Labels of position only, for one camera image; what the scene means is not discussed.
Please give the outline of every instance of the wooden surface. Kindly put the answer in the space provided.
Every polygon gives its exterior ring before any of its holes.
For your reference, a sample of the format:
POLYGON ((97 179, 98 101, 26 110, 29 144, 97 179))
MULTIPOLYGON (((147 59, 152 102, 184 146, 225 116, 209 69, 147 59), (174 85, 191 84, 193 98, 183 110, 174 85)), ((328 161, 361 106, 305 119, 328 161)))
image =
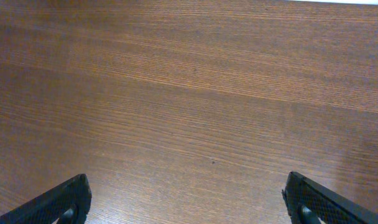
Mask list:
POLYGON ((0 215, 290 223, 296 170, 378 213, 378 6, 0 0, 0 215))

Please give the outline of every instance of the dark wood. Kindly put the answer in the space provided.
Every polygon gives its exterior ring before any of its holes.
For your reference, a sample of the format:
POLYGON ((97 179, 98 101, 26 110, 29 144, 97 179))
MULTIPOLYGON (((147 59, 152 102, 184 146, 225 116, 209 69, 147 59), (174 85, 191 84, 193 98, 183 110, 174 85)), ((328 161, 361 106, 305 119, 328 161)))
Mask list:
POLYGON ((378 213, 378 6, 0 1, 0 215, 290 223, 291 170, 378 213))

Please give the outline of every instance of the wood grain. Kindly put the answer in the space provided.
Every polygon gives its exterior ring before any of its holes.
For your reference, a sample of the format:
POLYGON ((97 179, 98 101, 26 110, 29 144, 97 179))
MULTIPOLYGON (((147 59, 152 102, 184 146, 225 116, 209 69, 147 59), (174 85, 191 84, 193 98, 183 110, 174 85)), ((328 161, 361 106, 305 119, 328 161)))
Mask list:
POLYGON ((378 213, 378 6, 0 1, 0 215, 290 223, 291 170, 378 213))

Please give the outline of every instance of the wooden table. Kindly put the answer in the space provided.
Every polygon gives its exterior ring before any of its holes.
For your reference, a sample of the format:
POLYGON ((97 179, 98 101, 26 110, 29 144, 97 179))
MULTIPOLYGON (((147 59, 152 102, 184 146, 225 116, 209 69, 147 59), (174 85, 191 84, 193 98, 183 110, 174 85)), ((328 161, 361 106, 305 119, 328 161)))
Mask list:
POLYGON ((378 6, 0 1, 0 215, 290 223, 296 170, 378 213, 378 6))

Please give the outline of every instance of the black object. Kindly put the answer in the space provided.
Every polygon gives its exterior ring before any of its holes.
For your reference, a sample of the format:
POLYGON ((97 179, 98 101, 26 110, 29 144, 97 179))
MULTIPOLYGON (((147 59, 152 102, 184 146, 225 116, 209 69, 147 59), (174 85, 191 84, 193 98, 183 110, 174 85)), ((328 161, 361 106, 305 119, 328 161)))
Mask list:
POLYGON ((334 193, 298 172, 288 175, 282 191, 293 224, 378 224, 378 215, 334 193))
POLYGON ((0 224, 83 224, 91 206, 85 174, 79 174, 35 199, 0 216, 0 224))

